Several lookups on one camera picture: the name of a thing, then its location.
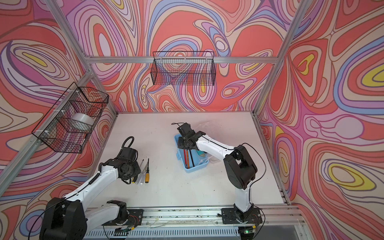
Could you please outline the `clear handled screwdriver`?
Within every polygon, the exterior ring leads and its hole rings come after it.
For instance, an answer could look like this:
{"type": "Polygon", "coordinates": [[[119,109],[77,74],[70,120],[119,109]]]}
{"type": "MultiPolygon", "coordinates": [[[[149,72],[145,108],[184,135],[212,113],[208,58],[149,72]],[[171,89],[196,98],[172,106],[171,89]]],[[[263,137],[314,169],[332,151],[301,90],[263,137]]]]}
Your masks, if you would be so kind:
{"type": "Polygon", "coordinates": [[[136,185],[139,185],[139,184],[142,183],[142,179],[143,179],[143,177],[144,177],[144,175],[145,175],[145,172],[146,172],[146,170],[147,170],[147,166],[148,166],[148,164],[146,164],[146,165],[144,166],[143,170],[142,170],[141,173],[139,174],[138,179],[137,179],[137,181],[135,182],[136,185]]]}

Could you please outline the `yellow handled screwdriver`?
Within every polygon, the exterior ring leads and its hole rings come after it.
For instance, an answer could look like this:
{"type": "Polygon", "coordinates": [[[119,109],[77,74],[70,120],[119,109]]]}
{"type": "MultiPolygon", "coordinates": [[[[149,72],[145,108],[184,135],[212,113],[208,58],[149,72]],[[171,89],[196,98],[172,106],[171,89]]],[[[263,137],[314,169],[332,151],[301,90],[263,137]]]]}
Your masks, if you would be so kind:
{"type": "Polygon", "coordinates": [[[149,164],[150,164],[150,159],[148,159],[147,162],[147,168],[146,168],[146,173],[145,173],[145,183],[149,183],[150,181],[150,169],[149,169],[149,164]]]}

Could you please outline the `blue plastic toolbox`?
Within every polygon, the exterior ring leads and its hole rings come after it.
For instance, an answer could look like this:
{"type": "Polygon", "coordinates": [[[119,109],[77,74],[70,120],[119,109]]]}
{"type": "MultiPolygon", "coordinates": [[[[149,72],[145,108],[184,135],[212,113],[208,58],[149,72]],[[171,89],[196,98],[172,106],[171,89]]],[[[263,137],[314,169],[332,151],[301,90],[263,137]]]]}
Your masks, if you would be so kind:
{"type": "Polygon", "coordinates": [[[174,140],[177,147],[177,159],[183,164],[186,173],[192,173],[207,167],[209,163],[218,163],[219,159],[213,155],[200,150],[183,150],[178,147],[178,140],[181,135],[175,135],[174,140]]]}

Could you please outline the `black hex key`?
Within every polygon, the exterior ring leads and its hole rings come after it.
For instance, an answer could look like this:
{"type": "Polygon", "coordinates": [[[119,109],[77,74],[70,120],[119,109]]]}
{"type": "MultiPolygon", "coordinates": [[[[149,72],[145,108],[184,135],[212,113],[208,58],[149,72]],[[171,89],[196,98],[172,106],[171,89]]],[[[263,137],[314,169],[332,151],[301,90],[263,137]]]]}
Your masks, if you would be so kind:
{"type": "Polygon", "coordinates": [[[192,151],[189,150],[189,153],[190,153],[190,157],[191,157],[192,166],[193,166],[193,168],[194,168],[194,167],[195,167],[195,163],[194,163],[194,159],[193,159],[192,151]]]}

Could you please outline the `red handled hex key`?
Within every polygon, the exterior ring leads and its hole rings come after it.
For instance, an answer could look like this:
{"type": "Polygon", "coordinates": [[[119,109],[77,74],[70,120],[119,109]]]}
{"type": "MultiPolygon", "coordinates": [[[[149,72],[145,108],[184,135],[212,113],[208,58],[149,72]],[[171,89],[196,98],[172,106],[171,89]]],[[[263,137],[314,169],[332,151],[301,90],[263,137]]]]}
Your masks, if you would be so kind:
{"type": "Polygon", "coordinates": [[[184,150],[184,158],[185,158],[185,167],[186,167],[186,169],[189,169],[189,168],[190,168],[190,165],[189,165],[189,154],[188,154],[188,150],[184,150]]]}

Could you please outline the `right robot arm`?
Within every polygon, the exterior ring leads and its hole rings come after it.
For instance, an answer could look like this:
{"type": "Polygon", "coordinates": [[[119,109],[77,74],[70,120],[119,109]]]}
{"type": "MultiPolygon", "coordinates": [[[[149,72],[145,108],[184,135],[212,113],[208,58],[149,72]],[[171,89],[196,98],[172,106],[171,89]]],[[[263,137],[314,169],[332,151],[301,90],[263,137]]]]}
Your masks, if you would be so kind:
{"type": "Polygon", "coordinates": [[[225,145],[202,131],[195,132],[188,123],[176,125],[181,135],[178,138],[179,149],[201,151],[223,161],[227,177],[236,188],[235,218],[244,223],[254,208],[251,202],[251,182],[255,180],[258,171],[248,150],[243,145],[225,145]]]}

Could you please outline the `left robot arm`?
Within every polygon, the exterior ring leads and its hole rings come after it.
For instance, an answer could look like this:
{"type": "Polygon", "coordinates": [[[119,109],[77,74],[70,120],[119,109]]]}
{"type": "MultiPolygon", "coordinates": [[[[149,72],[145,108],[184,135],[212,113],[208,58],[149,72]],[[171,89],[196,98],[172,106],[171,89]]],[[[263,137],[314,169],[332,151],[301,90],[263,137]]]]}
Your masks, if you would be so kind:
{"type": "Polygon", "coordinates": [[[98,172],[63,198],[53,198],[43,213],[41,240],[81,240],[93,229],[112,223],[125,225],[130,218],[126,203],[108,201],[88,211],[94,199],[110,184],[121,180],[127,185],[141,173],[137,161],[109,159],[100,164],[98,172]]]}

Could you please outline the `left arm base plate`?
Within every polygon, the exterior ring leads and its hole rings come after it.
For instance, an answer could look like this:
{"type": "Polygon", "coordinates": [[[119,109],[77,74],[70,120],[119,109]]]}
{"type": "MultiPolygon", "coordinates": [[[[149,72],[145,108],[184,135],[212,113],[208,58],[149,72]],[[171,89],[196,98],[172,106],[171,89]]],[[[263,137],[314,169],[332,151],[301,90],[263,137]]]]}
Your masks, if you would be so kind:
{"type": "Polygon", "coordinates": [[[142,224],[143,221],[143,209],[131,209],[128,210],[128,217],[127,219],[120,224],[121,226],[128,226],[128,227],[137,227],[142,224]]]}

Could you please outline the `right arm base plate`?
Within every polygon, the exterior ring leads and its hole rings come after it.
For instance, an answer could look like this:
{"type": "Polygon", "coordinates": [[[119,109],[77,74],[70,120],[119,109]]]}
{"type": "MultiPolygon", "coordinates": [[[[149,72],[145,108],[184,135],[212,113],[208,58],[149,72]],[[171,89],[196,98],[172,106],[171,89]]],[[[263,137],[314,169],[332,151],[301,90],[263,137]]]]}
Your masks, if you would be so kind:
{"type": "Polygon", "coordinates": [[[263,222],[260,209],[251,207],[248,211],[242,212],[236,207],[222,208],[219,214],[222,218],[223,224],[253,224],[258,226],[263,222]]]}

